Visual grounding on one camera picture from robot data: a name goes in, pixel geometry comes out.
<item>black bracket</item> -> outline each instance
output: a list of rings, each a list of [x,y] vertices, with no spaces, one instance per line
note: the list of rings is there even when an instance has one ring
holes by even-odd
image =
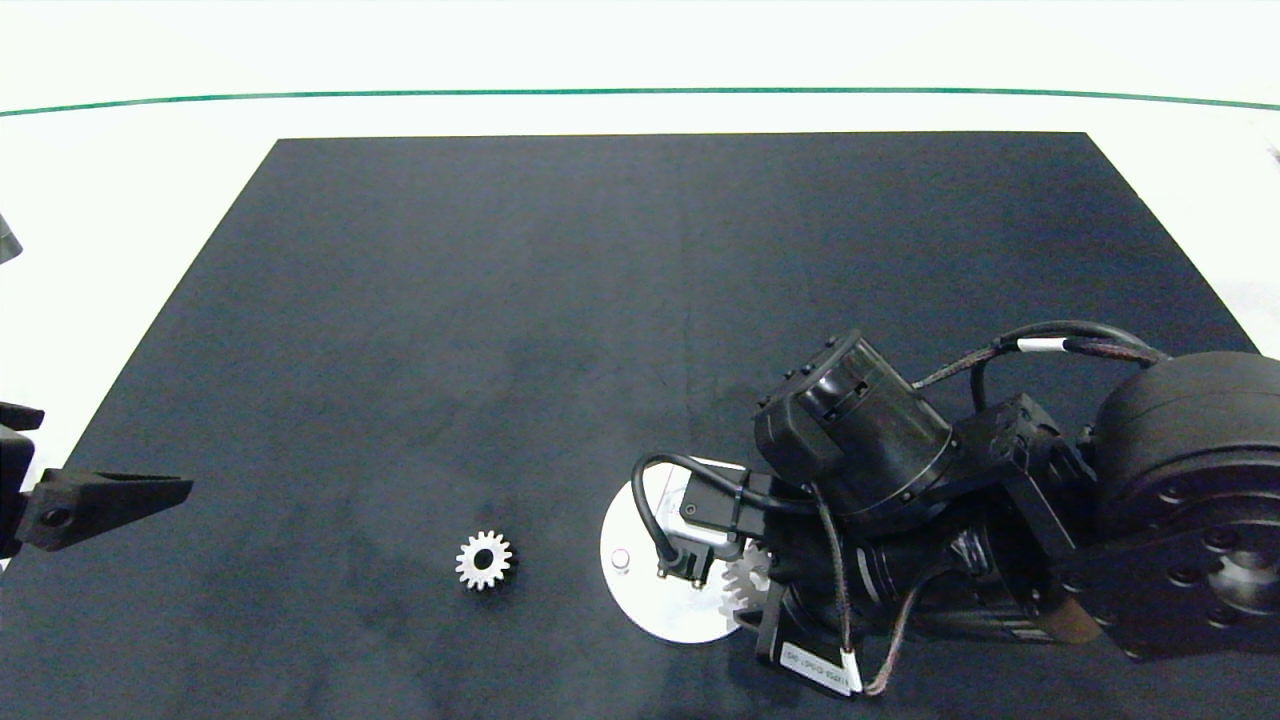
[[[739,483],[737,493],[727,493],[708,483],[694,473],[685,488],[680,505],[680,516],[689,524],[700,525],[760,539],[764,537],[764,511],[742,502],[742,491],[755,491],[768,495],[774,478],[765,473],[749,470],[719,469],[730,479]]]
[[[35,443],[17,430],[37,429],[44,418],[41,410],[0,402],[0,557],[13,557],[23,543],[61,550],[179,505],[191,493],[191,480],[170,475],[54,469],[20,492]]]
[[[1093,539],[1093,470],[1034,400],[1019,393],[956,423],[961,465],[922,493],[941,503],[1000,486],[1027,519],[1051,559],[1068,557]]]

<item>label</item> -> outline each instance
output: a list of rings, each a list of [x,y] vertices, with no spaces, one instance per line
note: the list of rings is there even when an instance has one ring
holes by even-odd
[[[1024,337],[1018,341],[1020,352],[1066,352],[1065,337]]]
[[[829,660],[818,657],[803,647],[783,642],[782,655],[778,656],[778,665],[840,694],[854,694],[854,691],[849,688],[849,678],[845,675],[844,667]]]

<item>white label on cable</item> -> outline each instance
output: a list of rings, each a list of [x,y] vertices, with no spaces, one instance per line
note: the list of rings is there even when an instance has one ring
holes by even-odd
[[[778,665],[792,673],[804,675],[824,688],[831,688],[840,694],[854,694],[854,691],[849,687],[849,678],[845,675],[844,667],[829,660],[818,657],[799,646],[783,642],[782,655],[778,656]]]
[[[1018,350],[1021,352],[1066,352],[1062,343],[1065,337],[1024,337],[1018,341]]]
[[[845,678],[849,680],[849,687],[855,693],[863,692],[863,675],[858,671],[858,657],[854,655],[854,651],[845,652],[841,648],[840,662],[845,666]]]

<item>green line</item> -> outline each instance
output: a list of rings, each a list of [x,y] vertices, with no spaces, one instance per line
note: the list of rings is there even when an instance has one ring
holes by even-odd
[[[1211,97],[1176,97],[1172,95],[1140,95],[1135,92],[1091,92],[1084,90],[1029,90],[1018,87],[564,87],[511,90],[316,90],[301,92],[229,92],[221,95],[178,95],[173,97],[140,97],[78,105],[51,105],[22,110],[0,110],[0,118],[40,115],[129,105],[165,105],[169,102],[211,102],[221,100],[275,100],[282,97],[470,97],[495,95],[1023,95],[1039,97],[1089,97],[1097,100],[1138,100],[1143,102],[1176,102],[1213,108],[1280,111],[1272,102],[1244,102]]]

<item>metal gear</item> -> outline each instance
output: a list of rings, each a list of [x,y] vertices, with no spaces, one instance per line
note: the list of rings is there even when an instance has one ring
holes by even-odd
[[[764,607],[769,594],[769,553],[755,541],[748,541],[742,557],[724,564],[724,603],[721,612],[733,618],[736,610]]]
[[[454,557],[458,561],[454,570],[458,573],[458,582],[466,583],[467,589],[481,592],[494,588],[515,568],[516,555],[502,533],[481,532],[468,537],[467,543],[460,547],[462,555]]]

